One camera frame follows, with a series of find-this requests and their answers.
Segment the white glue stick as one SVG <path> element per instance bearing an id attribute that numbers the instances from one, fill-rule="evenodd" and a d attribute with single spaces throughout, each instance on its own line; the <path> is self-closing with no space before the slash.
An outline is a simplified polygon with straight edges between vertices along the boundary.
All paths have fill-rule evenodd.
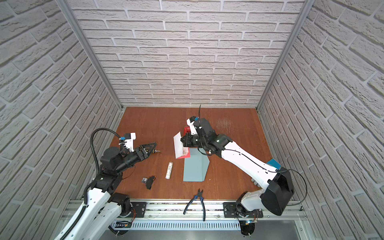
<path id="1" fill-rule="evenodd" d="M 167 167 L 166 177 L 165 177 L 167 180 L 171 178 L 172 169 L 173 169 L 173 162 L 169 162 Z"/>

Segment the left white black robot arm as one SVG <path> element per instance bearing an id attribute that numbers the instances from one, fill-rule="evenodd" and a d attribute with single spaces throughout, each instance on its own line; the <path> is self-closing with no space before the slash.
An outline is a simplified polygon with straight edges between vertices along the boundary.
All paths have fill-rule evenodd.
<path id="1" fill-rule="evenodd" d="M 100 131 L 114 134 L 119 139 L 119 146 L 109 147 L 100 159 L 95 158 L 97 175 L 85 187 L 83 203 L 57 235 L 58 240 L 98 240 L 115 219 L 135 214 L 130 197 L 116 190 L 123 180 L 123 172 L 156 153 L 157 143 L 134 148 L 135 133 L 121 137 L 111 129 L 96 129 L 90 137 L 93 155 L 96 153 L 94 136 Z"/>

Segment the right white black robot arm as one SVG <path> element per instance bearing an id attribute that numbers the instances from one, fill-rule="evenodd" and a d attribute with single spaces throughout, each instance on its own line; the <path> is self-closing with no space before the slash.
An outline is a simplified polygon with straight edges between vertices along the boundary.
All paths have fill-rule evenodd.
<path id="1" fill-rule="evenodd" d="M 242 149 L 224 134 L 217 134 L 208 120 L 200 116 L 187 119 L 190 132 L 181 138 L 187 148 L 196 148 L 202 155 L 216 155 L 249 175 L 259 186 L 258 191 L 244 192 L 236 201 L 235 214 L 246 217 L 253 211 L 265 208 L 281 216 L 295 193 L 291 169 L 276 168 L 264 163 Z"/>

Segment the pink white letter card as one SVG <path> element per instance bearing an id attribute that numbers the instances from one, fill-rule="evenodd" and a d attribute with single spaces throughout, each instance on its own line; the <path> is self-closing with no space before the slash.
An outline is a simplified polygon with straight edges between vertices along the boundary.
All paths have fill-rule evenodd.
<path id="1" fill-rule="evenodd" d="M 184 147 L 182 141 L 181 141 L 181 132 L 178 132 L 174 137 L 174 149 L 175 149 L 175 158 L 176 159 L 185 159 L 190 158 L 191 153 L 190 149 L 188 147 Z"/>

